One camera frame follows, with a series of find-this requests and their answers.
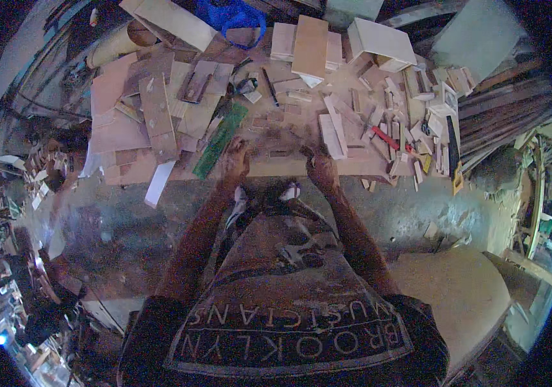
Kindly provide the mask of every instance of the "hand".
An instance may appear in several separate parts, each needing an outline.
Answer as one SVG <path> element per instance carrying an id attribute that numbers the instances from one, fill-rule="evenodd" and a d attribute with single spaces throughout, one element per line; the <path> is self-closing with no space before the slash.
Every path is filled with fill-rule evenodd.
<path id="1" fill-rule="evenodd" d="M 221 188 L 234 192 L 241 185 L 250 171 L 250 159 L 246 151 L 248 142 L 240 136 L 233 137 L 221 157 L 221 174 L 219 185 Z"/>
<path id="2" fill-rule="evenodd" d="M 306 163 L 306 173 L 311 182 L 324 195 L 336 195 L 340 190 L 340 179 L 336 162 L 330 156 L 317 155 Z"/>

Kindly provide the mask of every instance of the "black pen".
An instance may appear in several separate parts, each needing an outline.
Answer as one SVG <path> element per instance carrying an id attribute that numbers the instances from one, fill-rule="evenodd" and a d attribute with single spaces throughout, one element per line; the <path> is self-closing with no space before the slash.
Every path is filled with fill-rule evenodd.
<path id="1" fill-rule="evenodd" d="M 278 103 L 278 100 L 276 99 L 276 90 L 274 90 L 274 85 L 272 85 L 270 78 L 267 76 L 265 67 L 261 67 L 261 70 L 263 70 L 263 75 L 265 76 L 265 80 L 267 81 L 267 86 L 270 87 L 270 92 L 272 93 L 272 98 L 274 98 L 274 103 L 276 104 L 276 106 L 280 106 L 280 104 Z"/>

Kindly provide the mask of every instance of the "green ruler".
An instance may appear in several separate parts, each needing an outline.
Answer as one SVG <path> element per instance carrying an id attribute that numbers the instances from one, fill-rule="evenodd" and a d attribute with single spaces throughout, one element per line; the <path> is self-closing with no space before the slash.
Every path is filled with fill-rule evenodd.
<path id="1" fill-rule="evenodd" d="M 203 152 L 192 173 L 198 178 L 204 180 L 222 154 L 226 144 L 235 135 L 235 129 L 239 128 L 241 120 L 248 113 L 248 109 L 240 104 L 233 104 L 231 111 L 225 116 L 225 119 L 218 124 L 216 133 L 211 138 L 209 144 Z"/>

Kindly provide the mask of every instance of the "floor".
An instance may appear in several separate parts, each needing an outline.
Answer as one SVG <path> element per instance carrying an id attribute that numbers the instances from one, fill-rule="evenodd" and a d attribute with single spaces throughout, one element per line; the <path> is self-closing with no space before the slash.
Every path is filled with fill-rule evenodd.
<path id="1" fill-rule="evenodd" d="M 269 181 L 253 178 L 248 183 Z M 299 182 L 300 199 L 334 225 L 329 205 L 314 185 L 307 178 Z M 366 191 L 355 176 L 341 176 L 341 183 L 390 262 L 403 252 L 429 252 L 434 244 L 424 233 L 431 221 L 447 235 L 442 248 L 471 234 L 475 249 L 500 254 L 510 241 L 511 215 L 518 208 L 518 195 L 496 204 L 467 184 L 452 196 L 449 180 L 442 178 L 429 177 L 417 193 L 411 177 L 401 178 L 396 188 L 378 184 L 374 193 Z M 35 211 L 26 205 L 15 226 L 28 230 L 35 250 L 41 245 L 51 258 L 63 254 L 74 278 L 65 285 L 77 290 L 80 281 L 87 283 L 91 291 L 86 307 L 113 325 L 102 312 L 101 299 L 116 324 L 125 328 L 128 313 L 140 309 L 157 286 L 168 258 L 213 182 L 169 182 L 156 210 L 143 202 L 147 184 L 107 186 L 97 172 L 75 183 L 66 182 L 64 187 L 59 193 L 50 192 Z"/>

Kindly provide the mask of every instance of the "paper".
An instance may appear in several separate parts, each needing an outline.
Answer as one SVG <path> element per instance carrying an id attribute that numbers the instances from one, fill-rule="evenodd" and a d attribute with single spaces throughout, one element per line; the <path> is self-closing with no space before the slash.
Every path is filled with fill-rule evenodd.
<path id="1" fill-rule="evenodd" d="M 168 182 L 168 176 L 171 175 L 172 167 L 175 166 L 175 161 L 169 161 L 168 163 L 160 164 L 156 168 L 155 174 L 151 179 L 149 188 L 147 189 L 147 195 L 145 195 L 145 204 L 151 208 L 156 208 L 162 191 Z"/>

